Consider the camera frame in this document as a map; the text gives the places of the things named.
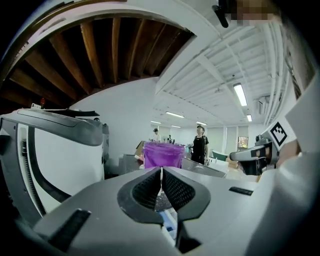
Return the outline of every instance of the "white ceiling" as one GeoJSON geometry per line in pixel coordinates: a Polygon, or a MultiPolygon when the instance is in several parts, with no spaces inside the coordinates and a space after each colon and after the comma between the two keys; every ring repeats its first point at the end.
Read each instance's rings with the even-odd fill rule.
{"type": "MultiPolygon", "coordinates": [[[[211,8],[215,0],[182,1],[211,23],[219,39],[194,52],[194,58],[176,70],[157,92],[152,121],[168,127],[191,127],[196,121],[209,127],[232,126],[248,124],[246,115],[251,114],[253,123],[264,122],[265,115],[257,111],[258,100],[272,91],[270,48],[264,27],[231,22],[223,28],[211,8]],[[233,89],[236,83],[242,84],[248,106],[241,107],[233,89]],[[170,116],[166,111],[185,118],[170,116]]],[[[276,47],[274,32],[272,35],[276,47]]]]}

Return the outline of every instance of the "wooden ceiling beam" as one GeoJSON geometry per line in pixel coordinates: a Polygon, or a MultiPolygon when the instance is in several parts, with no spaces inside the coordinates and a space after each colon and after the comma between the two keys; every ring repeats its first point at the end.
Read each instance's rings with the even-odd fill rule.
{"type": "Polygon", "coordinates": [[[60,59],[62,60],[65,67],[69,70],[74,79],[78,82],[81,88],[88,95],[92,88],[90,87],[84,75],[82,74],[75,58],[70,52],[68,44],[64,39],[63,35],[61,33],[56,34],[55,36],[51,37],[49,41],[52,44],[58,56],[60,57],[60,59]]]}
{"type": "Polygon", "coordinates": [[[14,70],[10,77],[10,80],[27,89],[28,91],[31,91],[60,107],[66,107],[68,105],[65,102],[62,102],[54,93],[38,84],[32,77],[30,77],[19,68],[16,68],[14,70]]]}
{"type": "Polygon", "coordinates": [[[157,40],[152,52],[148,58],[147,64],[145,65],[145,71],[149,75],[153,75],[157,69],[157,66],[166,55],[170,46],[175,42],[179,34],[182,32],[181,29],[166,25],[161,36],[157,40]]]}
{"type": "Polygon", "coordinates": [[[186,31],[181,31],[181,33],[177,36],[174,42],[167,49],[161,61],[158,63],[157,67],[155,68],[157,75],[161,74],[161,72],[166,68],[169,62],[174,58],[177,52],[185,45],[185,43],[190,39],[191,36],[192,36],[191,33],[186,31]]]}
{"type": "Polygon", "coordinates": [[[139,39],[141,37],[141,33],[143,31],[144,25],[146,23],[145,19],[139,19],[136,23],[134,34],[130,42],[130,46],[126,56],[126,63],[124,69],[124,77],[129,80],[131,76],[132,67],[135,60],[136,50],[139,43],[139,39]]]}
{"type": "Polygon", "coordinates": [[[133,63],[133,73],[138,77],[142,76],[151,52],[165,26],[166,24],[155,20],[145,22],[133,63]]]}
{"type": "Polygon", "coordinates": [[[31,98],[26,97],[25,95],[20,94],[17,90],[10,88],[2,88],[0,91],[0,97],[28,108],[30,108],[33,103],[31,98]]]}
{"type": "Polygon", "coordinates": [[[115,17],[112,21],[112,39],[111,39],[111,55],[112,55],[112,73],[113,82],[118,81],[118,45],[121,18],[115,17]]]}
{"type": "Polygon", "coordinates": [[[1,98],[0,100],[0,115],[11,113],[15,110],[22,108],[20,104],[1,98]]]}
{"type": "Polygon", "coordinates": [[[91,22],[87,22],[87,23],[82,23],[80,26],[81,26],[81,32],[82,32],[86,53],[91,63],[91,66],[97,81],[97,85],[100,88],[102,88],[104,86],[104,78],[101,73],[99,60],[97,56],[93,25],[91,22]]]}
{"type": "Polygon", "coordinates": [[[59,75],[38,50],[34,50],[25,60],[60,91],[73,100],[77,99],[76,91],[59,75]]]}

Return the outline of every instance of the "trash can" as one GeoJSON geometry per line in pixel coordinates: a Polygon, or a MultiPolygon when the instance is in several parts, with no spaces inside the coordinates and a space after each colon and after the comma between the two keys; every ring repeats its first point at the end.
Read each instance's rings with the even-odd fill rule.
{"type": "Polygon", "coordinates": [[[143,154],[145,168],[156,166],[181,168],[185,148],[169,143],[146,142],[143,154]]]}

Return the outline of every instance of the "fluorescent light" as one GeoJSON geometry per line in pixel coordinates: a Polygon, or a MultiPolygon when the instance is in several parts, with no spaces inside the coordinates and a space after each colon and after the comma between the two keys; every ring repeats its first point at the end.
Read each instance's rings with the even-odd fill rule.
{"type": "Polygon", "coordinates": [[[204,125],[204,126],[207,125],[207,124],[205,124],[205,123],[203,123],[203,122],[198,122],[198,121],[196,121],[196,123],[199,124],[199,125],[204,125]]]}
{"type": "Polygon", "coordinates": [[[171,115],[171,116],[175,116],[175,117],[177,117],[177,118],[184,118],[183,115],[174,114],[174,113],[170,113],[170,112],[165,112],[165,113],[168,114],[168,115],[171,115]]]}
{"type": "Polygon", "coordinates": [[[233,86],[236,95],[238,96],[239,100],[240,100],[240,104],[241,106],[246,106],[247,105],[247,100],[246,100],[246,96],[244,93],[244,89],[242,88],[241,83],[237,83],[236,85],[233,86]]]}

